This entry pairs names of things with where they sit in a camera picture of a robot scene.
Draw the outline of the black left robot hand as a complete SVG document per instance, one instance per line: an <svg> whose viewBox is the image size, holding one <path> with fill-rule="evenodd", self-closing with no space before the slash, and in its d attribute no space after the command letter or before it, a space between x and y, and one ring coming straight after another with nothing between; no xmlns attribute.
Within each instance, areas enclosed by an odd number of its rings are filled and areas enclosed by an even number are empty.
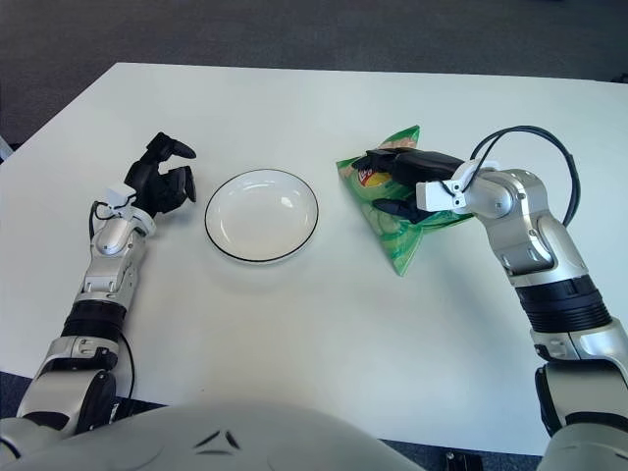
<svg viewBox="0 0 628 471"><path fill-rule="evenodd" d="M135 190L134 207L154 218L181 207L187 200L196 201L196 188L189 166L159 171L161 163L172 156L195 159L196 153L186 144L158 132L146 146L142 157L135 161L124 183Z"/></svg>

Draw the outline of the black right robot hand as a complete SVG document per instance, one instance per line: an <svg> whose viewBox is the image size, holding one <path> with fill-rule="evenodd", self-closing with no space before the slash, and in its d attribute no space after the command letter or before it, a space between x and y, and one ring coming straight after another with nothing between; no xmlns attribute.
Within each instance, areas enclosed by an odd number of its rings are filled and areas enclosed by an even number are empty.
<svg viewBox="0 0 628 471"><path fill-rule="evenodd" d="M462 164L462 160L440 152L397 147L367 150L351 167L357 171L387 173L395 183L411 189L404 199L378 198L372 205L384 213L418 224L434 212L417 207L416 184L450 180Z"/></svg>

